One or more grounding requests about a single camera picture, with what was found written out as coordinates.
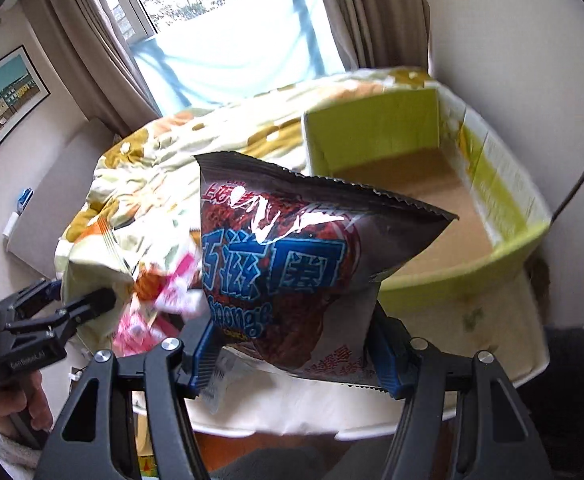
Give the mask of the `white fluffy sleeve forearm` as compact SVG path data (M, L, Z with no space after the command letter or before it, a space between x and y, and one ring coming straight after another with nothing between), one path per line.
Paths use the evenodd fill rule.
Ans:
M0 433L0 464L12 479L33 479L40 452Z

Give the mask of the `left hand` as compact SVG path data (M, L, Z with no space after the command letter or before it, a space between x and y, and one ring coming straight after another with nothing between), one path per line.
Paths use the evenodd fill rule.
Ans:
M42 373L31 374L30 383L34 389L30 396L21 389L0 391L0 433L12 440L19 437L19 433L10 420L12 414L19 414L19 412L27 410L32 418L30 426L34 430L48 432L53 424L48 399L44 388L42 388Z

